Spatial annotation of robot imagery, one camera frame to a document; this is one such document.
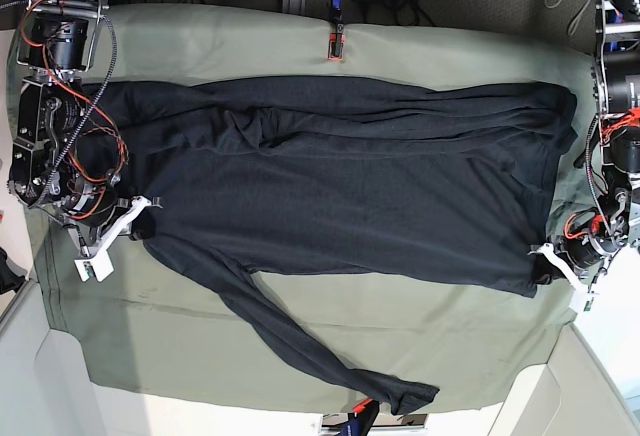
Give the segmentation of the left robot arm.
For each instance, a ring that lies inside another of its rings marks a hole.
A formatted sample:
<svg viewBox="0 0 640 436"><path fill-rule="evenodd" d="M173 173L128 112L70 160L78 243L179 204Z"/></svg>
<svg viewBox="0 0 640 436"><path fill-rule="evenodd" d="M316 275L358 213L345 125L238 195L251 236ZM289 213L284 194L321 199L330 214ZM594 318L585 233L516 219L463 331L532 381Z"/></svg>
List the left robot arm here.
<svg viewBox="0 0 640 436"><path fill-rule="evenodd" d="M591 308L620 251L639 247L639 0L595 0L595 38L596 111L574 161L593 204L532 250L571 285L576 312Z"/></svg>

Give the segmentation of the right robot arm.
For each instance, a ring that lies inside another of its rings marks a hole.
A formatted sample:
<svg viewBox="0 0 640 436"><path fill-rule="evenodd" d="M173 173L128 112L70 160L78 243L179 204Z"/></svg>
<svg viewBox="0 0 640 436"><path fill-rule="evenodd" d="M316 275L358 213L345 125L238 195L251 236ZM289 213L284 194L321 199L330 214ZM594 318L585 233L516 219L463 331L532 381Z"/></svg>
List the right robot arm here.
<svg viewBox="0 0 640 436"><path fill-rule="evenodd" d="M148 214L158 201L117 195L128 149L116 123L100 108L116 65L92 95L80 73L94 61L101 28L113 33L108 0L26 0L16 61L29 74L20 88L8 187L29 210L68 230L83 257L107 248L109 235L153 237Z"/></svg>

